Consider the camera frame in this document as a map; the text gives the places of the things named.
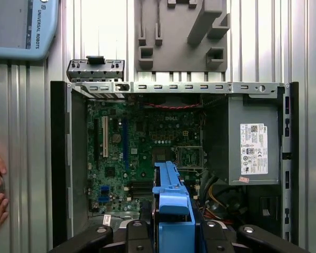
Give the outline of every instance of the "green circuit board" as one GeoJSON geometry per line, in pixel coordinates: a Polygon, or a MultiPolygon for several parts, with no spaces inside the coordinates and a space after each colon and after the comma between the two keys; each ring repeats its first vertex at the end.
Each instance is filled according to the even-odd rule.
{"type": "Polygon", "coordinates": [[[90,211],[139,211],[142,199],[152,199],[155,162],[174,162],[185,184],[196,192],[203,169],[200,118],[199,109],[88,101],[90,211]]]}

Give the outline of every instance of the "yellow wire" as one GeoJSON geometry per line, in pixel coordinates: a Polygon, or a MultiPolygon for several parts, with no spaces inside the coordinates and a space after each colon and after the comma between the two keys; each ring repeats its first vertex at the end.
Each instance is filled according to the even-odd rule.
{"type": "Polygon", "coordinates": [[[220,201],[218,201],[218,199],[216,199],[213,194],[212,194],[212,189],[213,189],[213,185],[211,185],[211,187],[209,188],[209,195],[210,195],[210,198],[212,200],[214,200],[216,203],[218,203],[219,205],[221,205],[224,209],[227,209],[227,207],[225,207],[220,201]]]}

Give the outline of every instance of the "light blue robot part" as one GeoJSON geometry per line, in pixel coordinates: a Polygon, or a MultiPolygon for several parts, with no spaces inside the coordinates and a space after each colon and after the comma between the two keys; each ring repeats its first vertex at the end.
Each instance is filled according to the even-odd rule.
{"type": "Polygon", "coordinates": [[[27,31],[26,34],[28,38],[30,37],[28,46],[30,48],[0,47],[0,59],[38,61],[47,55],[57,27],[58,0],[34,0],[32,6],[31,31],[27,31]]]}

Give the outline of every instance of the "gray plastic holder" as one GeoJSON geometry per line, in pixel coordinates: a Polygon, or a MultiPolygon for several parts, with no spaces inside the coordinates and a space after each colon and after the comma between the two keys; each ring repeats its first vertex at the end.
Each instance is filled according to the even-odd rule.
{"type": "Polygon", "coordinates": [[[137,71],[227,69],[226,0],[138,0],[134,7],[137,71]]]}

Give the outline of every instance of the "white label sticker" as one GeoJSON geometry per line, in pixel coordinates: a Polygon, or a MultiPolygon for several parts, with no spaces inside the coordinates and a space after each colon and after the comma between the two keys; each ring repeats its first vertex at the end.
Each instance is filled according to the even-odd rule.
{"type": "Polygon", "coordinates": [[[268,133],[264,124],[240,124],[241,175],[268,174],[268,133]]]}
{"type": "Polygon", "coordinates": [[[110,227],[111,215],[104,215],[103,217],[103,225],[110,227]]]}

